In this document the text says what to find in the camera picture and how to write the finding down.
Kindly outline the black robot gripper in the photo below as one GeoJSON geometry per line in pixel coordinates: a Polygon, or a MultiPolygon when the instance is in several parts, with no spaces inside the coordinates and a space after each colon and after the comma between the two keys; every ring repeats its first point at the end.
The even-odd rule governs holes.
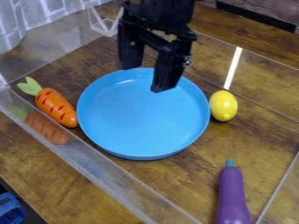
{"type": "Polygon", "coordinates": [[[124,0],[117,22],[117,55],[124,70],[142,64],[145,45],[158,50],[150,91],[176,87],[192,62],[197,36],[189,29],[194,0],[124,0]]]}

